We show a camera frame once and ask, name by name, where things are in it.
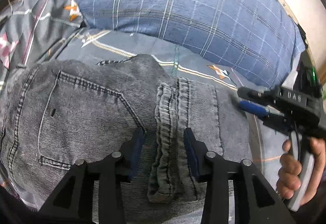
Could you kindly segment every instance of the gray jeans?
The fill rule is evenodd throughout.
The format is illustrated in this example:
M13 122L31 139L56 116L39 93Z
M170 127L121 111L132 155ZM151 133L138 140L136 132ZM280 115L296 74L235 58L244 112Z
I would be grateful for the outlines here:
M11 80L1 100L1 161L15 183L43 200L76 159L103 159L137 127L145 130L140 166L134 180L122 184L129 222L160 222L203 207L206 187L187 165L186 127L230 159L222 145L232 128L222 120L236 91L173 79L150 55L92 67L55 60L18 69ZM232 122L247 135L245 116ZM244 158L238 153L231 159Z

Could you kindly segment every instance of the silver bolt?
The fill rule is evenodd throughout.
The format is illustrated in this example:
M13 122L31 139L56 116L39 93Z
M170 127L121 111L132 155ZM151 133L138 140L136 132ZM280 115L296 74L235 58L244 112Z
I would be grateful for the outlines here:
M248 159L244 159L242 161L242 163L245 165L245 166L250 166L252 164L251 160L248 160Z
M113 158L120 158L121 157L121 152L120 151L115 151L112 153Z
M81 166L84 162L85 162L84 159L77 159L77 160L75 161L75 165L77 165L77 166Z
M214 157L216 156L216 153L213 152L213 151L208 151L208 152L206 153L206 156L207 156L208 158L214 158Z

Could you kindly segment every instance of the human hand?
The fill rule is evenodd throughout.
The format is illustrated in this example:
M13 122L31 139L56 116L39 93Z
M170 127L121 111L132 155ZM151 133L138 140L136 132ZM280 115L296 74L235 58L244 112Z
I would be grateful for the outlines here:
M308 203L315 196L326 162L325 141L316 138L310 138L309 140L312 153L315 155L315 165L306 193L301 200L301 205ZM282 146L283 150L288 152L290 147L291 142L286 140ZM290 199L294 195L294 191L298 190L301 186L298 175L301 172L302 165L288 153L281 156L280 162L282 167L278 171L277 190L282 197Z

